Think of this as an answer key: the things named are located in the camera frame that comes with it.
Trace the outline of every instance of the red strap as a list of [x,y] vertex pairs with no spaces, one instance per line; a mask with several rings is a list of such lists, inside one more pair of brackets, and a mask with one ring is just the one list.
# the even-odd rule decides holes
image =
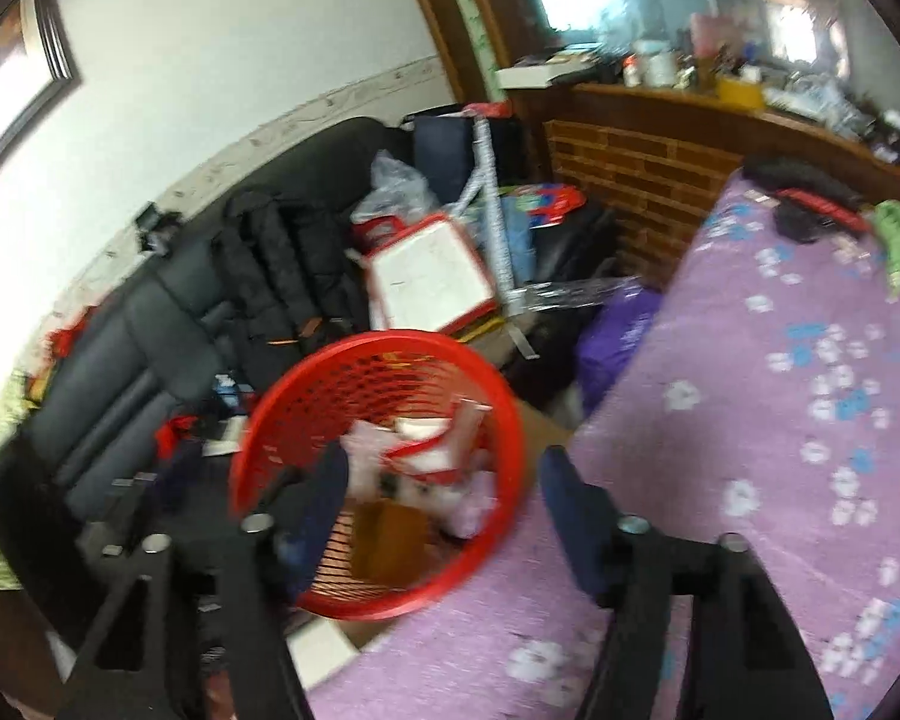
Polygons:
[[175,416],[160,425],[154,433],[157,459],[164,463],[168,461],[180,440],[190,436],[190,429],[196,422],[195,416]]
[[816,211],[818,214],[831,217],[833,220],[838,221],[840,224],[854,232],[866,233],[871,231],[871,227],[861,215],[845,209],[844,206],[838,205],[832,200],[826,199],[826,197],[813,194],[811,191],[803,189],[784,189],[778,191],[776,194],[780,197],[787,197],[787,199],[797,201],[800,205],[809,208],[812,211]]

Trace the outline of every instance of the basket rim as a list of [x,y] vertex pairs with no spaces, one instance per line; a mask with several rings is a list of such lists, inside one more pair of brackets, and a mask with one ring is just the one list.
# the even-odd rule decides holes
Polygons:
[[344,338],[324,346],[298,362],[276,384],[266,391],[250,415],[247,435],[242,448],[234,456],[228,481],[230,509],[233,514],[243,514],[237,505],[245,480],[250,477],[250,458],[247,450],[255,445],[264,416],[282,399],[299,379],[308,377],[338,354],[376,346],[381,341],[409,341],[414,346],[427,346],[427,353],[447,362],[453,362],[466,376],[473,379],[485,391],[494,410],[499,433],[506,437],[497,454],[497,504],[492,509],[484,528],[474,536],[461,552],[442,570],[419,586],[395,590],[367,601],[340,601],[312,590],[300,595],[296,604],[310,613],[341,620],[384,620],[411,611],[420,610],[433,603],[451,589],[472,576],[490,554],[499,546],[511,528],[517,509],[523,498],[524,453],[523,425],[516,407],[516,398],[503,375],[473,349],[440,333],[423,330],[376,330]]

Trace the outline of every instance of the jar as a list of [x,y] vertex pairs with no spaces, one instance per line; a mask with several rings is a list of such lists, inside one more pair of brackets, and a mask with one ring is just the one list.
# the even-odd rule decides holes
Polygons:
[[624,59],[624,86],[632,88],[640,84],[640,68],[637,66],[636,57],[628,56]]
[[637,56],[640,74],[647,86],[668,87],[677,83],[677,52],[663,40],[636,40],[634,53]]

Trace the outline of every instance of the wooden door frame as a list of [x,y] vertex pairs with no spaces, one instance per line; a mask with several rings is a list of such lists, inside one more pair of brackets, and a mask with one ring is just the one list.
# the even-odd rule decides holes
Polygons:
[[416,0],[434,38],[450,89],[458,103],[489,99],[484,75],[457,0]]

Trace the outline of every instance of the picture frame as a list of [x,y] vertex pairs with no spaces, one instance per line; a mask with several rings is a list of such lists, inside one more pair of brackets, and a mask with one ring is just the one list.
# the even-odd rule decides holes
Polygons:
[[0,159],[74,81],[55,0],[18,0],[0,18]]

